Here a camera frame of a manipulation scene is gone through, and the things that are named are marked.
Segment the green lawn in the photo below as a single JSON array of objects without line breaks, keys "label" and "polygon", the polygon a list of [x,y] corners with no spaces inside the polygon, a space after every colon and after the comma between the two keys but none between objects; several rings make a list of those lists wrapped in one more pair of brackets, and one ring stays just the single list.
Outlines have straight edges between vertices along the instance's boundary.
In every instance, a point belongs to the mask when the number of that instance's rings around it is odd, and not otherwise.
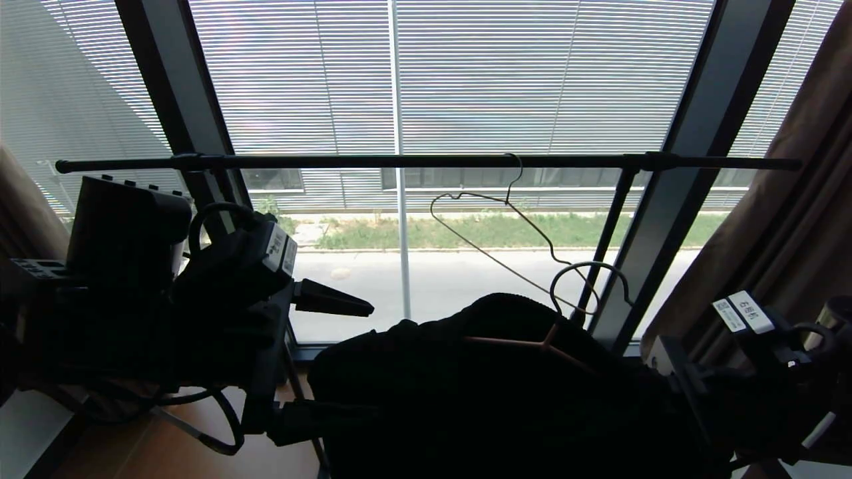
[{"label": "green lawn", "polygon": [[[575,214],[530,214],[556,246],[595,246],[606,216]],[[724,219],[724,215],[699,215],[687,235],[685,246],[703,245]],[[474,215],[445,220],[459,233],[481,247],[541,246],[544,242],[536,231],[517,216]],[[358,219],[331,224],[316,247],[327,250],[349,248],[398,248],[399,232],[395,219]],[[630,218],[623,215],[615,228],[612,246],[621,244]],[[410,248],[458,248],[468,246],[434,219],[408,221]]]}]

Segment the white label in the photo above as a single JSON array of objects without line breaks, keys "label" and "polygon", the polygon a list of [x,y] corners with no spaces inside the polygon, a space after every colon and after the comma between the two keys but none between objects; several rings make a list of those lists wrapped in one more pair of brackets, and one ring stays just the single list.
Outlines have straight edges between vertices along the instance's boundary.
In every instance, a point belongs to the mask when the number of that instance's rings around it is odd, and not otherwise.
[{"label": "white label", "polygon": [[281,265],[281,257],[284,255],[284,245],[287,241],[287,233],[278,226],[274,227],[272,234],[269,235],[267,243],[267,255],[263,258],[263,266],[269,268],[270,271],[278,271]]},{"label": "white label", "polygon": [[740,291],[728,296],[728,300],[733,304],[740,315],[751,326],[751,329],[757,334],[763,334],[775,329],[772,320],[760,309],[754,298],[745,291]]},{"label": "white label", "polygon": [[284,253],[284,261],[281,263],[281,269],[287,273],[288,276],[293,276],[293,268],[296,265],[296,249],[298,245],[296,241],[293,241],[293,238],[287,239],[287,247],[285,248]]},{"label": "white label", "polygon": [[727,299],[715,301],[713,308],[716,308],[716,312],[719,313],[719,316],[722,317],[722,320],[725,321],[725,325],[728,326],[731,332],[743,331],[746,328],[746,324],[740,319],[740,315],[737,315],[737,312],[734,311],[734,308],[731,307],[731,303],[728,303]]}]

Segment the clothes hanger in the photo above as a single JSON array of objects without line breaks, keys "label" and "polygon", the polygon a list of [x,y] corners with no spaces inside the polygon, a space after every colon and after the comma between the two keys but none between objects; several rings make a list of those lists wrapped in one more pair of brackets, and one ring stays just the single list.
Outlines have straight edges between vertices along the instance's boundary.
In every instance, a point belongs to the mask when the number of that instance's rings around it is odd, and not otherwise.
[{"label": "clothes hanger", "polygon": [[[569,272],[569,271],[575,271],[575,272],[576,272],[576,273],[580,276],[580,278],[582,278],[582,279],[583,279],[583,282],[585,283],[585,285],[586,285],[586,286],[588,286],[588,287],[591,289],[591,293],[592,293],[592,295],[594,295],[595,300],[596,300],[596,305],[599,305],[599,304],[600,304],[601,298],[600,298],[600,296],[598,296],[597,291],[595,290],[595,286],[594,286],[594,285],[592,285],[592,284],[589,282],[589,280],[586,278],[586,276],[585,276],[582,272],[580,272],[580,271],[578,270],[578,268],[582,268],[582,267],[584,267],[584,266],[597,266],[597,267],[599,267],[599,268],[609,269],[609,270],[610,270],[610,271],[612,271],[614,274],[616,274],[616,275],[619,277],[619,279],[621,280],[622,286],[624,287],[624,291],[625,291],[625,302],[626,302],[626,303],[628,303],[630,306],[633,306],[633,302],[630,300],[630,292],[629,292],[629,289],[628,289],[628,281],[627,281],[627,277],[625,276],[625,274],[624,274],[624,273],[622,273],[622,272],[621,272],[621,270],[620,270],[620,269],[615,268],[615,267],[614,267],[613,265],[611,265],[611,264],[608,264],[608,263],[605,263],[605,262],[601,262],[601,261],[583,261],[583,262],[571,263],[571,262],[569,262],[569,261],[566,261],[566,260],[563,260],[563,259],[560,259],[560,258],[556,257],[556,252],[555,252],[555,250],[554,250],[553,241],[551,241],[551,240],[550,240],[550,238],[547,236],[547,234],[545,234],[545,233],[544,233],[544,231],[542,231],[542,230],[541,230],[541,228],[539,228],[538,226],[536,226],[536,224],[535,224],[532,220],[530,220],[529,218],[527,218],[527,217],[526,217],[523,213],[521,213],[521,212],[520,212],[520,211],[519,211],[519,210],[518,210],[518,209],[517,209],[514,205],[512,205],[511,201],[509,201],[509,197],[510,197],[510,195],[511,195],[511,193],[512,193],[512,186],[513,186],[516,182],[518,182],[518,180],[520,180],[520,179],[521,179],[521,177],[523,176],[523,173],[524,173],[524,165],[523,165],[523,162],[521,161],[521,158],[520,158],[519,156],[517,156],[517,155],[515,155],[515,154],[513,154],[513,153],[507,153],[507,154],[508,154],[508,155],[510,155],[510,156],[512,156],[513,158],[515,158],[515,159],[517,159],[517,160],[518,160],[518,165],[519,165],[519,170],[520,170],[520,171],[518,172],[518,177],[517,177],[517,178],[515,178],[514,180],[512,180],[512,182],[510,182],[510,183],[509,183],[509,186],[508,186],[508,187],[507,187],[507,189],[506,189],[506,197],[505,197],[504,199],[494,198],[493,196],[488,196],[488,195],[485,195],[485,194],[480,194],[480,193],[470,193],[470,192],[459,192],[458,194],[455,194],[455,195],[453,195],[452,193],[443,193],[443,194],[440,194],[440,195],[436,196],[434,199],[432,199],[432,202],[429,204],[429,214],[430,214],[430,215],[432,215],[432,217],[433,217],[433,218],[434,218],[437,222],[439,222],[439,223],[440,223],[440,224],[441,224],[444,228],[449,229],[449,230],[450,230],[453,234],[455,234],[456,236],[458,236],[458,237],[459,237],[462,241],[464,241],[464,242],[465,242],[465,243],[467,243],[468,245],[470,245],[470,246],[472,246],[473,248],[475,248],[478,252],[480,252],[480,253],[484,254],[485,256],[489,257],[492,261],[494,261],[495,263],[499,264],[501,267],[503,267],[503,268],[507,269],[508,271],[510,271],[512,274],[514,274],[514,275],[515,275],[515,276],[517,276],[518,278],[521,278],[522,280],[526,281],[526,282],[527,282],[527,283],[529,283],[530,285],[535,286],[535,287],[536,287],[536,288],[538,288],[539,290],[541,290],[541,291],[544,291],[544,292],[548,293],[548,294],[550,295],[550,301],[552,301],[552,302],[553,302],[553,307],[554,307],[554,309],[556,310],[556,312],[557,312],[559,315],[562,315],[562,309],[561,309],[561,307],[560,307],[560,305],[559,305],[559,302],[565,303],[565,304],[567,304],[568,306],[571,306],[573,309],[575,309],[575,310],[577,310],[577,311],[579,311],[579,312],[581,312],[581,313],[583,313],[583,314],[585,314],[585,315],[594,315],[594,314],[596,314],[596,313],[597,313],[597,306],[596,306],[596,308],[595,308],[595,311],[590,312],[590,311],[587,311],[587,310],[585,310],[585,309],[582,309],[582,308],[580,308],[579,306],[577,306],[576,304],[570,303],[570,302],[568,302],[568,301],[566,301],[566,300],[564,300],[564,299],[562,299],[562,298],[560,298],[560,297],[558,297],[558,296],[556,295],[556,284],[559,282],[559,279],[560,279],[560,278],[561,278],[561,277],[562,277],[565,273],[567,273],[567,272]],[[456,229],[454,229],[453,227],[451,227],[450,225],[448,225],[446,222],[442,221],[442,220],[441,220],[441,219],[440,219],[440,218],[439,218],[439,217],[435,214],[435,203],[436,203],[439,199],[442,199],[442,198],[449,198],[449,199],[457,200],[457,199],[461,199],[463,196],[470,196],[470,197],[475,197],[475,198],[488,199],[488,200],[496,201],[496,202],[498,202],[498,203],[502,203],[502,204],[504,204],[504,205],[508,206],[508,207],[509,207],[509,208],[511,208],[511,209],[512,209],[512,210],[513,210],[513,211],[514,211],[514,212],[515,212],[518,216],[520,216],[520,217],[521,217],[521,219],[523,219],[523,220],[524,220],[527,224],[529,224],[530,226],[532,226],[532,227],[533,227],[533,229],[535,229],[535,230],[536,230],[536,232],[537,232],[537,233],[538,233],[538,234],[539,234],[542,238],[544,238],[544,240],[547,242],[548,247],[549,247],[549,249],[550,249],[550,257],[551,257],[551,258],[553,258],[553,260],[554,260],[555,262],[557,262],[557,263],[566,264],[566,267],[565,267],[565,268],[561,269],[558,273],[556,273],[556,275],[554,276],[553,280],[550,282],[550,288],[549,288],[549,289],[544,289],[542,286],[540,286],[540,285],[539,285],[539,284],[537,284],[536,282],[534,282],[534,281],[532,281],[532,280],[528,279],[528,278],[527,278],[526,276],[524,276],[523,274],[518,273],[517,271],[515,271],[514,269],[512,269],[510,266],[508,266],[508,265],[506,265],[505,263],[501,262],[501,261],[500,261],[500,260],[498,260],[496,257],[494,257],[494,256],[492,256],[491,254],[489,254],[487,251],[483,250],[483,249],[482,249],[482,248],[480,248],[478,245],[474,244],[474,242],[473,242],[473,241],[471,241],[471,240],[469,240],[469,239],[465,238],[465,237],[464,237],[464,235],[462,235],[461,233],[459,233]],[[566,360],[566,361],[568,361],[568,362],[571,362],[572,364],[574,364],[575,366],[577,366],[577,367],[579,367],[579,368],[583,369],[584,371],[586,371],[586,372],[588,372],[588,373],[590,373],[590,374],[595,374],[595,375],[596,375],[596,374],[597,374],[597,372],[596,372],[594,369],[592,369],[591,367],[589,367],[588,365],[586,365],[586,364],[585,364],[585,363],[583,363],[582,361],[578,360],[577,358],[575,358],[575,357],[573,357],[573,356],[569,355],[569,354],[568,354],[568,353],[566,353],[565,351],[562,351],[561,349],[558,349],[558,348],[554,347],[554,346],[551,344],[551,343],[553,342],[553,338],[555,338],[555,337],[556,337],[556,332],[557,332],[557,331],[559,331],[559,321],[558,321],[558,320],[557,320],[557,321],[554,321],[553,326],[551,326],[551,327],[550,327],[550,330],[547,332],[547,335],[544,337],[544,340],[542,340],[542,341],[540,341],[540,342],[534,342],[534,341],[519,341],[519,340],[515,340],[515,339],[503,339],[503,338],[484,338],[484,337],[478,337],[478,336],[467,336],[467,337],[464,337],[463,339],[464,339],[465,341],[472,342],[472,343],[503,344],[503,345],[508,345],[508,346],[518,346],[518,347],[524,347],[524,348],[536,348],[536,349],[541,349],[543,352],[548,352],[548,353],[551,353],[551,354],[557,355],[557,356],[561,357],[563,360]]]}]

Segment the white vertical pole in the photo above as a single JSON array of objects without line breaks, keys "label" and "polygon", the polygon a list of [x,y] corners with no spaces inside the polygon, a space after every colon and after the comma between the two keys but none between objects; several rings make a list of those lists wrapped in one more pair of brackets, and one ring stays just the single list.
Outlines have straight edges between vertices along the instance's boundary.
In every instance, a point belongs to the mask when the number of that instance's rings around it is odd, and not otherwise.
[{"label": "white vertical pole", "polygon": [[[388,0],[391,94],[394,104],[394,153],[403,154],[402,114],[400,112],[400,58],[397,55],[399,31],[396,1]],[[406,169],[396,169],[396,212],[400,219],[400,272],[402,274],[402,316],[412,318],[412,285],[408,268],[408,221],[406,220]]]}]

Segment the building window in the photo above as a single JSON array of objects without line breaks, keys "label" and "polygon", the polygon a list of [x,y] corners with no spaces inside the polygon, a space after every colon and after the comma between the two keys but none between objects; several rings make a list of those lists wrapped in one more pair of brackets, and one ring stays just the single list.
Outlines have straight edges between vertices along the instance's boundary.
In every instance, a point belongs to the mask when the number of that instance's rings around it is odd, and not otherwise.
[{"label": "building window", "polygon": [[302,175],[298,169],[243,170],[243,178],[249,190],[303,189]]},{"label": "building window", "polygon": [[[406,168],[406,188],[505,188],[518,176],[517,168]],[[635,187],[643,187],[650,174],[636,175]],[[613,188],[619,180],[614,168],[527,168],[517,183],[520,188]],[[396,171],[382,170],[382,186],[396,188]]]}]

